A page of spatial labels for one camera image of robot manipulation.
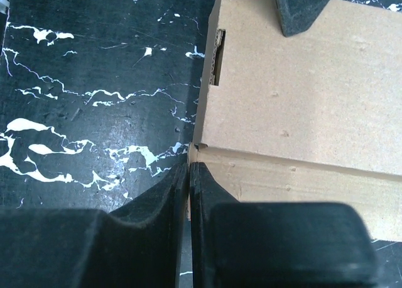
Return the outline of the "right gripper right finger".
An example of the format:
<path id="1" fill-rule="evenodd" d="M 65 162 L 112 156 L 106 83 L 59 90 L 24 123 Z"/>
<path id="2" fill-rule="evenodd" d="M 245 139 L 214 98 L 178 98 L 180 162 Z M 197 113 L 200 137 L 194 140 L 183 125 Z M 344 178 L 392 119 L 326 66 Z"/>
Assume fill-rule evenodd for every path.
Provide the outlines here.
<path id="1" fill-rule="evenodd" d="M 366 226 L 339 202 L 240 202 L 190 166 L 195 287 L 376 287 Z"/>

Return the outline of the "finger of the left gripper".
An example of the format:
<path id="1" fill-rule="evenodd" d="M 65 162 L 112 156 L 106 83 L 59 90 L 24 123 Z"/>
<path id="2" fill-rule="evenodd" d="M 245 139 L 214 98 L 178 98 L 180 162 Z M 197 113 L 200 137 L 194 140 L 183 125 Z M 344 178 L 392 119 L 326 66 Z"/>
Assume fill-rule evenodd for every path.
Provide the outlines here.
<path id="1" fill-rule="evenodd" d="M 285 37 L 307 31 L 330 0 L 275 0 Z"/>

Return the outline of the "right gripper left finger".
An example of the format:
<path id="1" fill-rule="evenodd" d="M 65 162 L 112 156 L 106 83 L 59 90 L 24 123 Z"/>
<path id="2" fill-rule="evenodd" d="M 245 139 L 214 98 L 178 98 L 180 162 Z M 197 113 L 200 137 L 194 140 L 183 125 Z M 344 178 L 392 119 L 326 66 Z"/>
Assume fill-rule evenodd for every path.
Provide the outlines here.
<path id="1" fill-rule="evenodd" d="M 134 200 L 98 209 L 2 209 L 2 287 L 177 287 L 188 194 L 174 166 Z"/>

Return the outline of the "cardboard box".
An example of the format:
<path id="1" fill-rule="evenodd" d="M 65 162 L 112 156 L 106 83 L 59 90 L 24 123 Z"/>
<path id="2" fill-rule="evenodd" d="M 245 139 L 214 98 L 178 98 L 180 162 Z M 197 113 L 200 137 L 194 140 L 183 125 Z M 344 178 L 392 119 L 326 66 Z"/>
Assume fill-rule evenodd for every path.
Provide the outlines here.
<path id="1" fill-rule="evenodd" d="M 330 0 L 285 37 L 274 0 L 215 0 L 189 162 L 239 201 L 352 206 L 401 240 L 401 13 Z"/>

